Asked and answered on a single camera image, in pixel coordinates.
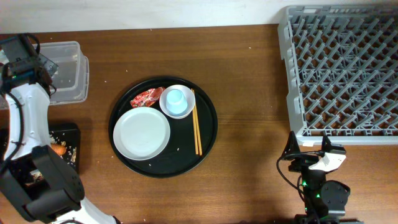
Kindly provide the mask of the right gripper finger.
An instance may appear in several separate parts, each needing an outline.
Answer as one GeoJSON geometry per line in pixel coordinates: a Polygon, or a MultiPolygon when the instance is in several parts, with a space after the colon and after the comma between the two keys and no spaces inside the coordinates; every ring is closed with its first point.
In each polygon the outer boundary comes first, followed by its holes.
{"type": "Polygon", "coordinates": [[[289,138],[287,140],[287,144],[283,150],[281,155],[282,160],[291,161],[300,155],[300,148],[296,138],[296,135],[293,131],[289,133],[289,138]]]}
{"type": "Polygon", "coordinates": [[[332,149],[331,141],[329,140],[328,136],[323,136],[322,138],[322,151],[323,152],[330,152],[332,149]]]}

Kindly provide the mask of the orange carrot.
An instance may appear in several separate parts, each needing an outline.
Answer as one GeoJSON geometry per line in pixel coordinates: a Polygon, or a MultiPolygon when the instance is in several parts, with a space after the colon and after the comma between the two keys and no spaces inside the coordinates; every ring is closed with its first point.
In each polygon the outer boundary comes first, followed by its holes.
{"type": "Polygon", "coordinates": [[[58,154],[59,156],[62,156],[66,153],[67,149],[65,146],[63,145],[59,145],[59,144],[51,144],[51,148],[53,149],[53,151],[58,154]]]}

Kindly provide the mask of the rice pile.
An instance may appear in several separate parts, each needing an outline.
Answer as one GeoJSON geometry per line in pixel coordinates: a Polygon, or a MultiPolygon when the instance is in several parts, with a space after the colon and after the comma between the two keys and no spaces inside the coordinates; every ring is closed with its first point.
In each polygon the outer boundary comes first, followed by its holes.
{"type": "MultiPolygon", "coordinates": [[[[63,131],[58,134],[55,131],[51,131],[49,136],[51,144],[59,144],[66,147],[66,153],[60,157],[78,172],[78,147],[61,139],[61,137],[66,136],[66,133],[63,131]]],[[[26,186],[36,184],[42,180],[44,180],[44,177],[41,172],[37,169],[33,170],[30,172],[30,177],[28,178],[26,186]]]]}

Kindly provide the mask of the red snack wrapper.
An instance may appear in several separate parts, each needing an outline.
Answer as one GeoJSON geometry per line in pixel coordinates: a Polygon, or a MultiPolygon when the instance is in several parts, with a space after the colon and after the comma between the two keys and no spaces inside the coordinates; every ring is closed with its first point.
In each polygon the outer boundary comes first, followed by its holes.
{"type": "Polygon", "coordinates": [[[150,88],[135,96],[130,101],[130,104],[133,108],[150,107],[160,99],[160,96],[164,90],[164,87],[150,88]]]}

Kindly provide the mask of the white plate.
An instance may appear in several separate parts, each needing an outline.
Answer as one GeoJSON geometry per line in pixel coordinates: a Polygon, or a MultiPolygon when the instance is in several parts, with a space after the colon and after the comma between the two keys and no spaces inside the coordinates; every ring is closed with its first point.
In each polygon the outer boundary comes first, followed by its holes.
{"type": "Polygon", "coordinates": [[[168,145],[170,125],[158,110],[149,107],[125,112],[116,122],[113,143],[124,157],[145,161],[159,155],[168,145]]]}

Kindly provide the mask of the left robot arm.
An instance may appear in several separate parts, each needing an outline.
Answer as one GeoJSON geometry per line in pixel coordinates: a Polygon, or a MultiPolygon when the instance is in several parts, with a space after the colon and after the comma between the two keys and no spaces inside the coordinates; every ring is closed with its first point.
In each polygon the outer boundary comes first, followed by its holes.
{"type": "Polygon", "coordinates": [[[8,58],[2,93],[9,105],[9,142],[1,192],[28,222],[118,223],[86,197],[79,175],[51,147],[50,76],[37,55],[8,58]]]}

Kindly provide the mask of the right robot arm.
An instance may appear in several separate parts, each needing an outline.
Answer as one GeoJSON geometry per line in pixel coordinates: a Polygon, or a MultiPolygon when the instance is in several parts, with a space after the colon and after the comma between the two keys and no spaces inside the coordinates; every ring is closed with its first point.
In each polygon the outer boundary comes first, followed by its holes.
{"type": "Polygon", "coordinates": [[[333,144],[326,136],[322,138],[320,150],[303,152],[295,133],[289,133],[276,168],[304,202],[305,213],[294,216],[293,223],[342,223],[340,218],[346,214],[345,206],[351,189],[336,180],[327,180],[326,175],[336,171],[345,159],[345,148],[340,144],[333,144]],[[288,170],[300,174],[296,183],[292,183],[283,174],[280,161],[290,161],[288,170]]]}

